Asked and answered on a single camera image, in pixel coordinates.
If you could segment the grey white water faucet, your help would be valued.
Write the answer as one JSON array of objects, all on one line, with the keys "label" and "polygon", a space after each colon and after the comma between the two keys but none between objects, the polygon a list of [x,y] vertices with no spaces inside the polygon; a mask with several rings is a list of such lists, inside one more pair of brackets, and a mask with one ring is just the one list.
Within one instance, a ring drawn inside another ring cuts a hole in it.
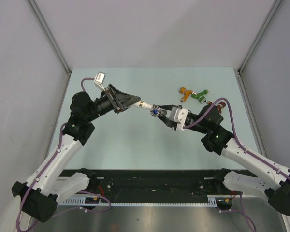
[{"label": "grey white water faucet", "polygon": [[166,116],[167,115],[167,111],[165,109],[162,109],[158,105],[148,104],[145,101],[140,101],[139,107],[140,108],[143,108],[143,109],[149,110],[150,111],[150,114],[153,117],[159,117],[159,116]]}]

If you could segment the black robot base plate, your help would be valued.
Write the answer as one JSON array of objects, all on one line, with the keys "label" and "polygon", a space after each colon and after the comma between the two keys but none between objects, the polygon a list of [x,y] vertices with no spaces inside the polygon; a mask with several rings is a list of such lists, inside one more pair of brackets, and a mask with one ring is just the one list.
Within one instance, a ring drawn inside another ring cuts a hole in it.
[{"label": "black robot base plate", "polygon": [[204,203],[206,196],[232,197],[214,181],[217,170],[89,170],[86,191],[111,202]]}]

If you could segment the brown water faucet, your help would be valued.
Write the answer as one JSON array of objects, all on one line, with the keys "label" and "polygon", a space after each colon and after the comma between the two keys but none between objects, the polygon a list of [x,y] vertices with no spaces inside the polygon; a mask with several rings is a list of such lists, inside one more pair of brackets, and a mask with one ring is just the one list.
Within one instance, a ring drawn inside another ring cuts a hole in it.
[{"label": "brown water faucet", "polygon": [[218,109],[218,112],[222,114],[222,109],[226,107],[226,103],[224,101],[220,101],[217,105],[216,108]]}]

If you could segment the aluminium frame post right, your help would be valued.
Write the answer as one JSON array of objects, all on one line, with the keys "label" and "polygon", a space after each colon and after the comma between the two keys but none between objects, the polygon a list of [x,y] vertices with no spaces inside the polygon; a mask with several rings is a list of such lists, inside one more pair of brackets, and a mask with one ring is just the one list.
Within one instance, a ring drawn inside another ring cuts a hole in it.
[{"label": "aluminium frame post right", "polygon": [[273,21],[274,17],[276,16],[279,8],[284,3],[284,0],[275,0],[267,13],[260,29],[258,30],[251,46],[249,47],[243,61],[241,62],[240,66],[237,68],[238,73],[241,75],[242,72],[245,70],[248,62],[251,60],[253,54],[255,53],[258,45],[262,41],[266,31],[268,30],[271,22]]}]

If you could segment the yellow water faucet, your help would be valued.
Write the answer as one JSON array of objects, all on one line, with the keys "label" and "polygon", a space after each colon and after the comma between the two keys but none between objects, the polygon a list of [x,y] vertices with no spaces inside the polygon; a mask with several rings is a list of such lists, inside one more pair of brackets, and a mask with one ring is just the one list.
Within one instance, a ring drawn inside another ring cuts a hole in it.
[{"label": "yellow water faucet", "polygon": [[186,99],[192,95],[192,94],[195,94],[195,91],[193,90],[187,90],[185,87],[181,87],[179,89],[179,93],[182,94],[182,97],[180,99],[180,102],[185,102]]}]

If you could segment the aluminium frame post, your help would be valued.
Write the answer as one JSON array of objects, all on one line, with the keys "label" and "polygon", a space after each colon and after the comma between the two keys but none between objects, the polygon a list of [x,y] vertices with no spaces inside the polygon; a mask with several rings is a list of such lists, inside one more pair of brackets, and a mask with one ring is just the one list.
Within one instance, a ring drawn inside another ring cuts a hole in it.
[{"label": "aluminium frame post", "polygon": [[48,43],[50,47],[52,48],[53,52],[55,53],[57,59],[59,60],[60,64],[62,65],[65,73],[68,75],[68,77],[71,76],[72,70],[69,67],[40,7],[38,6],[37,2],[35,0],[26,0],[26,3],[28,4],[32,14],[34,15],[38,25],[40,26],[43,34],[45,35],[46,39],[48,40]]},{"label": "aluminium frame post", "polygon": [[267,13],[260,29],[258,30],[251,46],[249,47],[243,61],[241,62],[240,66],[237,68],[238,73],[241,75],[242,72],[245,70],[248,62],[251,60],[253,54],[255,53],[258,45],[262,41],[266,31],[268,30],[271,22],[273,21],[274,17],[276,16],[279,8],[284,3],[284,0],[275,0]]}]

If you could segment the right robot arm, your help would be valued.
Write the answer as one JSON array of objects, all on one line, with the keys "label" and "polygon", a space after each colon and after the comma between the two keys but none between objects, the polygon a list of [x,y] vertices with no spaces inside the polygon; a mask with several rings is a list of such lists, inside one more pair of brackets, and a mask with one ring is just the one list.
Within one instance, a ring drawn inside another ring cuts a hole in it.
[{"label": "right robot arm", "polygon": [[246,176],[223,170],[213,182],[217,193],[224,194],[228,190],[247,193],[266,200],[276,211],[290,216],[290,168],[252,151],[240,142],[235,131],[222,127],[223,116],[216,105],[206,105],[199,114],[180,105],[158,105],[151,114],[174,131],[188,129],[203,133],[201,142],[207,151],[224,156],[253,173]]}]

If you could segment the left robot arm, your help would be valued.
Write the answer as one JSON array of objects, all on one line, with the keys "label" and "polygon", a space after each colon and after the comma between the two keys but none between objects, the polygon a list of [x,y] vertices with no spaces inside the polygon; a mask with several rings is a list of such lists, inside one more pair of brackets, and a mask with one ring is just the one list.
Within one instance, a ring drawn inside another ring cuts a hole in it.
[{"label": "left robot arm", "polygon": [[108,87],[98,84],[97,87],[101,90],[101,96],[95,100],[85,90],[74,94],[70,117],[60,127],[59,141],[53,154],[24,183],[17,181],[12,186],[13,196],[21,197],[21,212],[38,222],[47,222],[58,205],[74,194],[96,190],[97,176],[85,168],[79,169],[62,185],[55,185],[68,162],[89,140],[95,129],[92,124],[95,119],[110,111],[122,113],[132,106],[147,109],[152,116],[167,114],[164,106],[148,104],[139,96],[124,93],[111,84]]}]

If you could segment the white elbow pipe fitting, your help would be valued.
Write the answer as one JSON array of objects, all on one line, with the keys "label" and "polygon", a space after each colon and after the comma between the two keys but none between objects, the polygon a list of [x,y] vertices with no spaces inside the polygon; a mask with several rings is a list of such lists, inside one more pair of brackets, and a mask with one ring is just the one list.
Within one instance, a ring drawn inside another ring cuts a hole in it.
[{"label": "white elbow pipe fitting", "polygon": [[132,107],[141,108],[142,107],[142,101],[136,102],[135,104],[132,105]]}]

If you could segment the aluminium frame post left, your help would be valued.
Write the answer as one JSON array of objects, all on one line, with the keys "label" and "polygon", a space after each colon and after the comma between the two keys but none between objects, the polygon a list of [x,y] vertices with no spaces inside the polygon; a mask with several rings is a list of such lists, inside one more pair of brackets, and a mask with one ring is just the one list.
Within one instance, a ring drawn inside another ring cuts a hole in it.
[{"label": "aluminium frame post left", "polygon": [[65,73],[68,75],[68,77],[71,76],[72,70],[69,67],[40,7],[38,6],[37,2],[35,0],[26,0],[26,3],[28,4],[32,14],[34,15],[38,25],[40,26],[43,34],[45,35],[46,39],[48,40],[48,43],[50,47],[52,48],[53,52],[55,53],[57,59],[59,60],[60,64],[62,65]]}]

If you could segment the green water faucet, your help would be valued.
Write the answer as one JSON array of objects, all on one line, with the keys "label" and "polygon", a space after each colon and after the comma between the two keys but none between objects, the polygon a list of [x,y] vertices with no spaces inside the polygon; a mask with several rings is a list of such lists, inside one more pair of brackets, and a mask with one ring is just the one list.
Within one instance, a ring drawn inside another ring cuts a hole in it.
[{"label": "green water faucet", "polygon": [[208,92],[209,91],[207,89],[205,89],[205,90],[203,90],[202,92],[199,92],[199,93],[193,92],[191,94],[191,97],[194,98],[194,99],[197,99],[201,104],[203,104],[203,103],[206,102],[206,94]]}]

